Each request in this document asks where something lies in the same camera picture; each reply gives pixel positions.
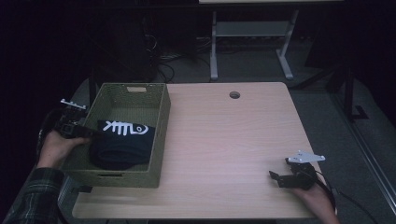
white graphic print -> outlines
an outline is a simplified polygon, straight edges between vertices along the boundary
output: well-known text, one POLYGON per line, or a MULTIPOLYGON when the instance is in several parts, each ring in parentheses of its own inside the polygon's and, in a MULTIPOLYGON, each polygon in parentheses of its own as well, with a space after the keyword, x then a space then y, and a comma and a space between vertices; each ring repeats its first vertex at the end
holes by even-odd
POLYGON ((107 126, 103 128, 103 131, 106 131, 110 127, 112 127, 112 132, 114 133, 117 130, 117 134, 121 135, 121 132, 123 131, 123 135, 125 136, 128 133, 129 129, 129 134, 145 134, 146 132, 149 131, 149 127, 146 125, 136 125, 135 130, 134 130, 134 125, 132 123, 127 123, 127 122, 119 122, 119 121, 106 121, 107 126))

floor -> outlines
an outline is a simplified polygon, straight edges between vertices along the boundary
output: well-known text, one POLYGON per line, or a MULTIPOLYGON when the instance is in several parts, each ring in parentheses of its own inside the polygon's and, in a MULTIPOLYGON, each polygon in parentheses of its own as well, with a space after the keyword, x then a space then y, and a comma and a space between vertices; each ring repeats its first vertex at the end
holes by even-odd
MULTIPOLYGON (((164 74, 166 78, 159 74, 153 82, 164 82, 169 79, 172 83, 284 82, 288 87, 292 87, 321 71, 317 68, 304 67, 312 44, 309 39, 293 40, 290 43, 287 59, 294 74, 293 80, 285 79, 276 58, 275 49, 282 43, 281 38, 242 40, 236 44, 223 43, 223 47, 219 47, 219 79, 217 81, 210 80, 209 53, 204 50, 196 60, 180 57, 171 62, 163 62, 166 65, 160 65, 160 69, 161 74, 164 74)), ((167 59, 174 56, 176 56, 175 53, 163 55, 167 59)), ((319 164, 322 173, 332 186, 363 206, 378 223, 396 223, 396 211, 394 206, 390 206, 394 198, 389 198, 384 193, 388 190, 393 191, 391 195, 395 195, 392 186, 396 186, 396 175, 393 173, 396 170, 396 163, 393 162, 396 158, 396 150, 394 150, 396 130, 376 106, 370 92, 358 80, 355 81, 354 105, 360 105, 369 118, 356 120, 354 123, 349 122, 340 109, 343 90, 336 94, 327 93, 325 85, 328 80, 329 78, 325 77, 303 90, 290 90, 314 152, 325 155, 327 158, 325 162, 319 164), (379 164, 381 174, 378 173, 378 167, 365 156, 368 152, 379 164)), ((74 95, 74 102, 85 105, 89 103, 87 87, 87 81, 81 84, 74 95)), ((65 185, 60 205, 69 223, 146 223, 141 220, 73 218, 71 210, 78 196, 80 185, 72 179, 68 179, 65 185)), ((341 223, 374 223, 366 213, 347 198, 340 194, 337 194, 335 198, 341 223)), ((244 220, 231 223, 263 222, 244 220)), ((278 224, 319 223, 314 218, 277 220, 276 222, 278 224)))

woven storage basket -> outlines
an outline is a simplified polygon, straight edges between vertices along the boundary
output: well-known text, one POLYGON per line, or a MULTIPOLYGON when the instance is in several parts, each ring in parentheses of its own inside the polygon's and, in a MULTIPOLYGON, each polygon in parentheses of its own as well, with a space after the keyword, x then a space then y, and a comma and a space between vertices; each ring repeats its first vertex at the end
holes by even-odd
POLYGON ((150 161, 128 170, 104 170, 91 164, 90 145, 85 145, 70 153, 62 169, 78 182, 92 187, 158 188, 170 105, 166 84, 104 83, 84 126, 97 130, 97 120, 106 119, 155 127, 150 161))

wooden table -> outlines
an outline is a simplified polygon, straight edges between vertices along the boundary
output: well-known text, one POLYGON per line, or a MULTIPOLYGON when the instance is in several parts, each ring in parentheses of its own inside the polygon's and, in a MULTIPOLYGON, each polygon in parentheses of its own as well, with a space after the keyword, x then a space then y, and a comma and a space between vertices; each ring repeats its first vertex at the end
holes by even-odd
POLYGON ((81 192, 74 217, 312 217, 268 174, 290 175, 284 159, 299 149, 312 152, 283 83, 171 84, 168 90, 172 106, 160 186, 81 192), (231 98, 232 91, 240 97, 231 98))

